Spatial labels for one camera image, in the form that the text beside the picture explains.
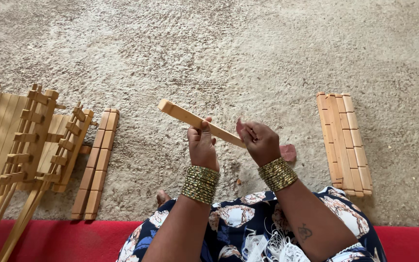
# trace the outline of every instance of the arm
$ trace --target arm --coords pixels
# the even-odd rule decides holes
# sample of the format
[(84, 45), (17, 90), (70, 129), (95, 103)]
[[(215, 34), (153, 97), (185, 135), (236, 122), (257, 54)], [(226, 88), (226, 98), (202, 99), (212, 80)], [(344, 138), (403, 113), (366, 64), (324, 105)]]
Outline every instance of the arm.
[[(269, 127), (257, 122), (244, 123), (242, 136), (253, 160), (261, 167), (281, 157), (279, 136)], [(344, 248), (357, 243), (348, 227), (297, 179), (276, 192), (285, 217), (312, 262), (324, 261)]]
[[(211, 117), (201, 123), (202, 130), (190, 127), (187, 131), (192, 165), (219, 171), (211, 139)], [(166, 220), (154, 236), (143, 262), (199, 261), (201, 245), (208, 223), (210, 205), (180, 195)]]

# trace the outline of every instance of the wrist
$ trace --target wrist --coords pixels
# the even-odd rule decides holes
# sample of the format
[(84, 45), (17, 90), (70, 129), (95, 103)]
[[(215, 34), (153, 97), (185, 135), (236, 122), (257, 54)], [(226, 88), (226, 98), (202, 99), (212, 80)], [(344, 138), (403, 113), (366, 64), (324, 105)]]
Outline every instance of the wrist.
[(297, 174), (282, 157), (261, 166), (258, 173), (273, 192), (286, 188), (297, 180)]
[(220, 174), (203, 166), (192, 165), (187, 171), (181, 194), (197, 201), (212, 204)]

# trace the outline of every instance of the bare foot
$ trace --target bare foot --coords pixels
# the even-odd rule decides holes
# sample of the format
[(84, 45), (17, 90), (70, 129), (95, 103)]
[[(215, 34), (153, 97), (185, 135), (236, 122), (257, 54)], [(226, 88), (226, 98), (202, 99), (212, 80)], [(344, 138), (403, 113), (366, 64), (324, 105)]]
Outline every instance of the bare foot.
[(159, 190), (156, 192), (156, 202), (158, 202), (158, 207), (164, 205), (169, 200), (171, 200), (171, 197), (166, 194), (164, 190)]

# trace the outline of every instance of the hand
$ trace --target hand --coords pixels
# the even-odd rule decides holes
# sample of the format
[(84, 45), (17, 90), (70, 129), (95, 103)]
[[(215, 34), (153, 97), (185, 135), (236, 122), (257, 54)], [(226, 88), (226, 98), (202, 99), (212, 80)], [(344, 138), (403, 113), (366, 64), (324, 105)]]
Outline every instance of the hand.
[(190, 160), (192, 165), (203, 166), (219, 172), (219, 163), (216, 159), (216, 150), (214, 148), (216, 139), (211, 139), (211, 129), (209, 125), (211, 120), (211, 117), (207, 117), (205, 121), (201, 123), (201, 129), (191, 126), (187, 130)]
[[(279, 135), (271, 128), (254, 121), (247, 121), (242, 124), (244, 126), (244, 129), (242, 129), (243, 141), (247, 146), (248, 153), (258, 166), (263, 166), (281, 157)], [(250, 134), (251, 131), (255, 133), (256, 137)]]

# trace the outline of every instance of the floral dress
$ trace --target floral dress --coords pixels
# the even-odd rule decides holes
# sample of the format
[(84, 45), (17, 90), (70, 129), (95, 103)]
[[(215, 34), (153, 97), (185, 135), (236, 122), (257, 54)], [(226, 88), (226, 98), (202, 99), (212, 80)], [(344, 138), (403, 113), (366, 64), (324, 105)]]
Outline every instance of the floral dress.
[[(313, 193), (344, 222), (359, 243), (329, 258), (328, 262), (386, 262), (386, 255), (373, 226), (362, 211), (333, 187)], [(174, 206), (176, 199), (167, 201), (128, 237), (119, 252), (118, 262), (140, 261), (157, 230)], [(277, 229), (300, 246), (272, 191), (258, 192), (231, 201), (214, 203), (208, 218), (201, 247), (202, 262), (242, 262), (245, 239), (254, 230), (266, 239)]]

